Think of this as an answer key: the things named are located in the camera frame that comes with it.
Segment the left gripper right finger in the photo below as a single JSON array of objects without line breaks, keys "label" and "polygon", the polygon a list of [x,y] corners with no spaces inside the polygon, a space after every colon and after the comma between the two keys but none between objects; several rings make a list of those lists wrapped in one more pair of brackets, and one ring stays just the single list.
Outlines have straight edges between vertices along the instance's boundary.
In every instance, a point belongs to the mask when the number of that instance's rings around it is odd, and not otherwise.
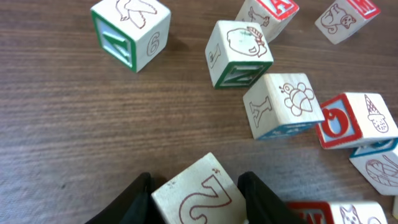
[{"label": "left gripper right finger", "polygon": [[306,224],[254,172],[239,176],[238,189],[250,224]]}]

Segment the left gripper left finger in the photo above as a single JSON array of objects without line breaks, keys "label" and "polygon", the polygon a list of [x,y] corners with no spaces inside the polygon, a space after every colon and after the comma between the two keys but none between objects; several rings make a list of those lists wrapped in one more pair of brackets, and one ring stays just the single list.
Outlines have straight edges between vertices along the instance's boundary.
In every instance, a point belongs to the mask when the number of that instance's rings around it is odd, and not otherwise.
[{"label": "left gripper left finger", "polygon": [[143,172],[86,224],[164,224],[150,197],[154,190],[155,179],[148,172]]}]

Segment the blue edged white block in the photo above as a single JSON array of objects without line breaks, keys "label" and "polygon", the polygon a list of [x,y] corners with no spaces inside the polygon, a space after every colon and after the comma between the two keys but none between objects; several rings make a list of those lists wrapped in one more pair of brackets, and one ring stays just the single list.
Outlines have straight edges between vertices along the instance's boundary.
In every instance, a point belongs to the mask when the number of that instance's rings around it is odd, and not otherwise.
[{"label": "blue edged white block", "polygon": [[245,198],[210,152],[155,190],[151,197],[166,223],[249,222]]}]

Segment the plain white block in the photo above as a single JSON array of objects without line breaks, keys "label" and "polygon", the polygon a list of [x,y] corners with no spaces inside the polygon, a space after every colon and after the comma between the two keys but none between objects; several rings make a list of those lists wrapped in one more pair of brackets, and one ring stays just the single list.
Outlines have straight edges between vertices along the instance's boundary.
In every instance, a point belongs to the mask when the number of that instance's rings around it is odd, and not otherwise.
[{"label": "plain white block", "polygon": [[397,195],[397,138],[358,147],[349,160],[381,195]]}]

